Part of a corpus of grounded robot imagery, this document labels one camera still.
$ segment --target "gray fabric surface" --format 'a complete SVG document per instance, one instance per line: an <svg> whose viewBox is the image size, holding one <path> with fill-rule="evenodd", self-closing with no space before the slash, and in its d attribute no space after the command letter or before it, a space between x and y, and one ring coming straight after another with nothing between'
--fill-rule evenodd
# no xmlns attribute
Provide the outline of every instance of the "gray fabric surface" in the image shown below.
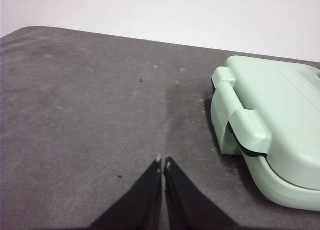
<svg viewBox="0 0 320 230"><path fill-rule="evenodd" d="M219 152L210 76L235 54L262 57L52 27L3 37L2 229L85 227L158 154L241 225L320 226L319 212L270 202L242 157Z"/></svg>

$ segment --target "mint green case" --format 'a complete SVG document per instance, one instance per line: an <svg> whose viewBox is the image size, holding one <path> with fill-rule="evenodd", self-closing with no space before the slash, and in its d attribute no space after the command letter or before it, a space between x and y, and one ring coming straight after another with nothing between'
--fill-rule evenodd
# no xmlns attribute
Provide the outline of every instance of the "mint green case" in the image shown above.
<svg viewBox="0 0 320 230"><path fill-rule="evenodd" d="M320 211L320 70L231 56L211 79L220 151L243 155L271 201Z"/></svg>

